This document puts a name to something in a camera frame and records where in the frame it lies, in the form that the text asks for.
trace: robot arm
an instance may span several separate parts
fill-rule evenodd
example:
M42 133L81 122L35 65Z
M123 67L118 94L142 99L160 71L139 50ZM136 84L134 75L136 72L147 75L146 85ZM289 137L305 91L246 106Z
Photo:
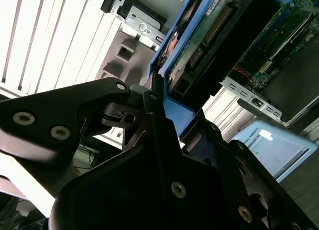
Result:
M59 192L51 230L316 229L249 149L224 143L214 124L202 123L192 154L181 151L162 77L153 73L146 86L107 78L0 103L2 152L34 169L63 169L81 138L125 129L121 154Z

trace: blue plastic frame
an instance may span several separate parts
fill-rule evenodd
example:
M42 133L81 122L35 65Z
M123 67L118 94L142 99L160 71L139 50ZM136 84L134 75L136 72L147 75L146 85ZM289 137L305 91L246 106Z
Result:
M162 49L166 47L166 44L168 43L171 35L173 34L173 30L177 26L177 22L182 17L182 14L184 10L186 9L187 4L190 0L186 0L183 8L181 9L175 23L172 25L172 28L167 33L162 45L160 46L159 50L151 60L148 66L148 75L151 75L152 66L153 63L157 62L157 58L159 57L159 53L161 53ZM164 99L163 99L163 105L166 113L166 117L171 119L174 122L175 129L177 132L177 135L180 136L181 133L184 131L184 129L190 124L190 122L195 117L195 112L186 106L178 103L177 101L169 98L167 94L167 75L168 70L171 69L172 65L176 61L177 57L183 50L184 46L188 42L189 38L193 34L193 32L196 30L197 25L201 21L202 17L207 12L210 4L213 0L203 0L198 7L196 13L194 14L193 18L191 19L189 25L187 26L185 32L179 39L177 45L175 46L172 54L169 56L163 67L159 70L159 74L161 74L164 77ZM291 2L292 0L280 0L283 3Z

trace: silver screw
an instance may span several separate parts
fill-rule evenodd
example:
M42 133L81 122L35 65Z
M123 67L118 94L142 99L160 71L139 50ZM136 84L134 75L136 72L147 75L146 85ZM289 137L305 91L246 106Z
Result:
M253 217L251 216L250 212L248 211L247 208L245 208L244 206L240 206L238 208L238 212L240 214L240 216L248 223L251 223L253 221Z
M179 199L183 199L186 197L186 189L183 186L183 184L181 184L179 182L173 182L171 184L171 191Z
M51 129L51 136L58 140L67 140L71 136L71 132L63 126L55 126Z
M123 85L121 83L116 83L116 87L118 87L121 90L125 90L126 89L125 85Z
M238 147L239 147L240 149L244 149L244 148L245 148L242 143L237 143L237 145L238 145Z
M13 116L13 121L19 125L30 125L35 122L35 117L28 112L18 112Z
M145 32L148 29L148 26L145 23L140 24L139 29L141 32Z
M217 130L217 129L218 129L218 127L217 127L216 125L214 125L214 124L210 124L210 126L211 126L211 128L212 128L213 130Z
M296 222L291 222L295 230L301 230L300 226Z
M154 100L157 100L158 98L155 96L155 95L153 95L153 94L150 94L150 97L152 98L152 99L154 99Z

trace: circuit board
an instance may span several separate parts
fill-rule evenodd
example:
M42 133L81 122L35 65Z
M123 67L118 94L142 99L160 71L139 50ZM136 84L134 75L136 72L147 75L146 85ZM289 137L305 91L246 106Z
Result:
M293 0L283 5L253 42L238 67L262 90L272 77L319 31L319 0Z
M181 54L175 61L173 67L169 71L168 81L171 83L177 72L184 70L187 66L193 68L196 62L204 53L203 48L209 45L220 26L216 26L213 30L212 26L216 23L222 23L228 15L231 14L232 8L225 8L227 0L213 0L208 8L206 15L202 18L198 28L193 33Z

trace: red wire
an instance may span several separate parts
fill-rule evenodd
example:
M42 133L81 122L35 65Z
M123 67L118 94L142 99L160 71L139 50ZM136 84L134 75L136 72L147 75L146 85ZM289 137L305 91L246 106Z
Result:
M244 71L242 71L242 70L240 70L240 69L238 69L236 67L234 68L234 70L236 70L238 73L241 73L241 74L245 75L246 78L248 79L248 81L251 80L251 77L247 73L245 73Z

